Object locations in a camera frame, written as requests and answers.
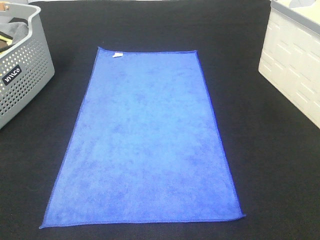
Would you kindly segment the grey towel in basket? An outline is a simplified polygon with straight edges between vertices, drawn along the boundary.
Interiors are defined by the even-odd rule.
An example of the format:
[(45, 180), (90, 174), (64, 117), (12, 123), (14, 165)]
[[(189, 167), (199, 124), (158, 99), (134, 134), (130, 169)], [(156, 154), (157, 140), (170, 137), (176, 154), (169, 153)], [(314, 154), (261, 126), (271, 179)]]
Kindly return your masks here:
[(23, 40), (28, 33), (28, 25), (24, 22), (9, 22), (0, 24), (0, 36), (10, 40), (12, 45)]

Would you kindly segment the black table cloth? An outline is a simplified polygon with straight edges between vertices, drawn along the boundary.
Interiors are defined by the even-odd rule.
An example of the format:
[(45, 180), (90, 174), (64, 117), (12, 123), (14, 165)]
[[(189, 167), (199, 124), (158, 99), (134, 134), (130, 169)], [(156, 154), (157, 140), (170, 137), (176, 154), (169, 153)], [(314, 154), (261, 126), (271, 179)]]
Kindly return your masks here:
[[(55, 75), (0, 131), (1, 239), (319, 239), (320, 130), (258, 71), (269, 1), (36, 5)], [(40, 228), (100, 47), (197, 51), (244, 218)]]

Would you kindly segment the grey perforated laundry basket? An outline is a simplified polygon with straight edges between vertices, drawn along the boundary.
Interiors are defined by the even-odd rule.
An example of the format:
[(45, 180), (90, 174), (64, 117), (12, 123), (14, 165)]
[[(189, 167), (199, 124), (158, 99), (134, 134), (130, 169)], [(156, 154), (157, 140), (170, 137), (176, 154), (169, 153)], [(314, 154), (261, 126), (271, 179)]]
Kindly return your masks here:
[(55, 69), (42, 26), (41, 8), (2, 2), (2, 17), (24, 19), (28, 34), (0, 55), (0, 125), (5, 126), (49, 82)]

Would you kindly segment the white plastic storage box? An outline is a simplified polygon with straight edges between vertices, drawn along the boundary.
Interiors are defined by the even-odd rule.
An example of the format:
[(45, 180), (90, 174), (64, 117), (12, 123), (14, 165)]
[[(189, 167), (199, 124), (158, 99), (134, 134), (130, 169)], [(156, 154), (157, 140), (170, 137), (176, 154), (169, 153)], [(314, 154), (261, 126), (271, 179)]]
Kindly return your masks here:
[(258, 65), (265, 77), (320, 125), (320, 2), (273, 0)]

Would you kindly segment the blue microfiber towel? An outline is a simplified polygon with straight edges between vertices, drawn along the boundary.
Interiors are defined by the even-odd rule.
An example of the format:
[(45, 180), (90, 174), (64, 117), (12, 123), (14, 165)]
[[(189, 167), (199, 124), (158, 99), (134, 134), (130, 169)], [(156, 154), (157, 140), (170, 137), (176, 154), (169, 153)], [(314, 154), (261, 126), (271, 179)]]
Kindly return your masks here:
[(243, 217), (197, 52), (99, 48), (41, 228)]

